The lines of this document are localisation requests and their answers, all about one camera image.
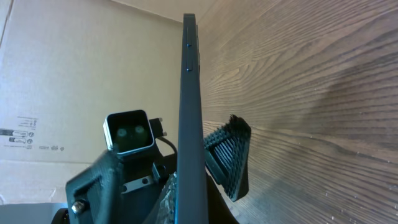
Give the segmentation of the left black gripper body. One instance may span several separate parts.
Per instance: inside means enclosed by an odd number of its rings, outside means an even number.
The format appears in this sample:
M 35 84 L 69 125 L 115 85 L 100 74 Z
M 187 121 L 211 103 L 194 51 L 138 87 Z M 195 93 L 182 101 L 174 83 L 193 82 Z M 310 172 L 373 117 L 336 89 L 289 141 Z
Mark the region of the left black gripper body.
M 66 184 L 68 207 L 59 223 L 155 223 L 159 198 L 177 154 L 136 154 L 124 160 L 106 151 Z M 212 178 L 206 173 L 208 223 L 236 223 Z

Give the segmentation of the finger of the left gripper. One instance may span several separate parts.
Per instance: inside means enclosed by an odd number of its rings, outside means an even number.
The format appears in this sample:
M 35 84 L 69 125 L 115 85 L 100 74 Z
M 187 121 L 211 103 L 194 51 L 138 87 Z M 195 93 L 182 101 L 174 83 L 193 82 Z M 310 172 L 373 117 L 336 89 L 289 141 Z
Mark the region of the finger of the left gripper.
M 249 192 L 250 139 L 250 126 L 243 118 L 232 114 L 224 126 L 203 140 L 206 168 L 233 202 Z
M 177 173 L 169 175 L 159 198 L 156 224 L 174 224 L 177 193 Z

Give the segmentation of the Samsung Galaxy smartphone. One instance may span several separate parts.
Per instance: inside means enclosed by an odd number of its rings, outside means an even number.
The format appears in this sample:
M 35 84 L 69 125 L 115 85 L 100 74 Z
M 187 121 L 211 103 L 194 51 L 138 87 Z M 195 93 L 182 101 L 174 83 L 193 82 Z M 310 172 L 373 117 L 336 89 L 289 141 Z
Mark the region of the Samsung Galaxy smartphone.
M 208 223 L 200 54 L 194 14 L 183 15 L 175 223 Z

